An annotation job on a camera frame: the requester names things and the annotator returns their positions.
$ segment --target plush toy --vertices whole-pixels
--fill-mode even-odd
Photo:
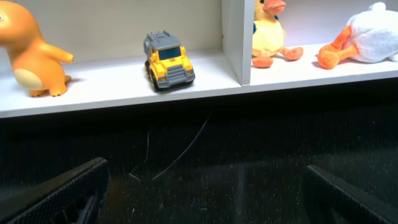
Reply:
[[[321,48],[319,64],[332,69],[346,58],[366,63],[390,58],[398,62],[398,12],[387,11],[383,2],[353,16],[336,40]]]
[[[254,34],[252,62],[255,67],[269,68],[274,60],[271,58],[278,52],[289,60],[298,60],[303,55],[303,48],[289,50],[284,47],[285,31],[276,15],[285,10],[286,3],[282,0],[255,0]]]
[[[0,1],[0,46],[6,48],[14,76],[30,96],[67,91],[65,83],[71,78],[60,62],[72,63],[73,55],[46,44],[33,15],[9,1]]]

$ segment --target toy truck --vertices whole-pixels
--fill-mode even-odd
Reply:
[[[144,52],[147,55],[145,71],[155,91],[193,83],[195,72],[185,55],[185,47],[167,31],[147,34]]]

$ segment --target white plush body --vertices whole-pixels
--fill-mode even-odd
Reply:
[[[382,2],[375,3],[353,16],[347,26],[352,34],[343,48],[354,44],[359,50],[352,59],[375,63],[390,58],[398,62],[398,12],[387,11]]]

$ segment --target orange beak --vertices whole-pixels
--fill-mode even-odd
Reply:
[[[285,10],[286,3],[282,0],[267,0],[262,8],[272,15],[279,15]]]

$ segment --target duck's head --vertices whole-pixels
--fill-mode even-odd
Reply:
[[[0,46],[21,45],[41,37],[33,15],[19,4],[0,1]]]
[[[257,17],[261,14],[279,15],[286,7],[286,3],[282,0],[255,0],[256,8],[255,15]]]

